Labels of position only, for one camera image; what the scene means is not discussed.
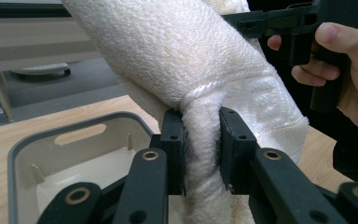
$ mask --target wooden surface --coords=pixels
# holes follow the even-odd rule
[[[157,122],[148,116],[128,96],[118,97],[93,105],[85,105],[71,110],[29,119],[0,127],[0,223],[8,223],[7,211],[7,154],[22,138],[55,127],[93,119],[117,111],[130,111],[138,114],[155,133]],[[310,180],[324,188],[337,191],[343,181],[349,181],[332,167],[332,149],[335,141],[311,129],[303,148],[299,167]]]

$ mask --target terry cloth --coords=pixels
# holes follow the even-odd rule
[[[185,223],[249,223],[246,198],[225,191],[216,163],[219,109],[238,111],[261,147],[294,161],[305,119],[267,63],[219,15],[243,12],[241,0],[62,0],[128,95],[162,122],[180,110],[188,133]]]

